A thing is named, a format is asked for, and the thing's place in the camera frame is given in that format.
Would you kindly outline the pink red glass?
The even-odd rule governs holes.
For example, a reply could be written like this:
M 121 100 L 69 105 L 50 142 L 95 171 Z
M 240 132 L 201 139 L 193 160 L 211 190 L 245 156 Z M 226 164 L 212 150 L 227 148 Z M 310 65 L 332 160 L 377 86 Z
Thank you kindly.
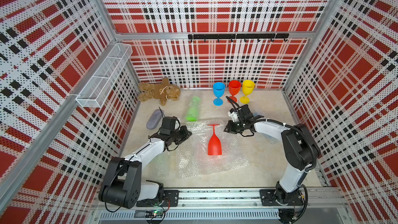
M 215 127 L 219 124 L 209 124 L 212 127 L 212 136 L 208 143 L 208 155 L 209 156 L 220 156 L 222 155 L 222 145 L 219 137 L 216 135 Z

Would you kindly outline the yellow glass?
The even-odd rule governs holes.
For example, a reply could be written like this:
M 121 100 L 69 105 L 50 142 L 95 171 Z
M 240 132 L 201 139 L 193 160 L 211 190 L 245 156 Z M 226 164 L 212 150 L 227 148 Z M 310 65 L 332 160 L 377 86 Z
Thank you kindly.
M 240 98 L 240 102 L 243 104 L 248 104 L 250 102 L 249 95 L 253 92 L 255 88 L 255 83 L 251 80 L 245 80 L 242 85 L 243 97 Z

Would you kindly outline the red wine glass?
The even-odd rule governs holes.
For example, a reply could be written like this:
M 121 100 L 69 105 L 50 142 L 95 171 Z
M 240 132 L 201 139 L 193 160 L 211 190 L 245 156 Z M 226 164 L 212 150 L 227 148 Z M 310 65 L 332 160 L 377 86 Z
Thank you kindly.
M 229 82 L 228 88 L 229 93 L 231 94 L 230 99 L 237 103 L 238 100 L 235 96 L 240 92 L 241 83 L 238 80 L 232 80 Z

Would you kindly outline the clear bubble wrap sheet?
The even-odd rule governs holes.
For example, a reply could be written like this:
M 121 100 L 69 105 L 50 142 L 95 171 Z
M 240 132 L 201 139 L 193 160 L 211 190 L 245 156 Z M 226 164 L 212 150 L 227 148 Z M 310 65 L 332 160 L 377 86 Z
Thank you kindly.
M 249 164 L 247 156 L 243 152 L 241 136 L 224 132 L 226 122 L 222 119 L 210 119 L 187 123 L 187 128 L 192 132 L 186 141 L 203 141 L 208 143 L 212 136 L 212 127 L 209 124 L 219 124 L 215 127 L 216 135 L 222 145 L 222 155 L 209 156 L 210 174 L 226 172 L 244 168 Z
M 211 173 L 207 143 L 186 141 L 177 148 L 177 168 L 179 178 L 190 178 Z

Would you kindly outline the blue wine glass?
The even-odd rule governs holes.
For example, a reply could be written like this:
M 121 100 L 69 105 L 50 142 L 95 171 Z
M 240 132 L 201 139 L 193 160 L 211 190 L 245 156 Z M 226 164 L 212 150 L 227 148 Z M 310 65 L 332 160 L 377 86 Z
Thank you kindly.
M 225 84 L 221 82 L 217 82 L 213 85 L 213 93 L 216 97 L 213 100 L 215 106 L 221 106 L 223 104 L 222 96 L 224 95 L 225 88 Z

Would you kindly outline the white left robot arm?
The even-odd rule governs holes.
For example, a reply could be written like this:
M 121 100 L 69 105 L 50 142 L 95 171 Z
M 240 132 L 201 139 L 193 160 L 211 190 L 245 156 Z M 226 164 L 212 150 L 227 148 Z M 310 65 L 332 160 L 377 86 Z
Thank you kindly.
M 158 155 L 179 146 L 192 132 L 176 117 L 164 117 L 159 130 L 148 142 L 126 157 L 113 157 L 108 164 L 98 199 L 105 203 L 131 209 L 137 202 L 160 205 L 164 201 L 164 186 L 156 181 L 143 181 L 143 169 Z

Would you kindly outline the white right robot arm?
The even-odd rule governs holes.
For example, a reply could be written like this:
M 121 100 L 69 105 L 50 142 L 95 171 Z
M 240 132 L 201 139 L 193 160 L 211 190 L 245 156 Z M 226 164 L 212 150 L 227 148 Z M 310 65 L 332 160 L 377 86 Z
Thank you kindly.
M 227 133 L 243 135 L 244 131 L 249 130 L 252 136 L 262 133 L 282 142 L 288 165 L 276 183 L 273 201 L 289 205 L 299 196 L 304 179 L 316 167 L 321 154 L 307 126 L 288 125 L 262 115 L 255 116 L 247 104 L 238 106 L 236 102 L 232 102 L 228 116 L 231 119 L 224 129 Z

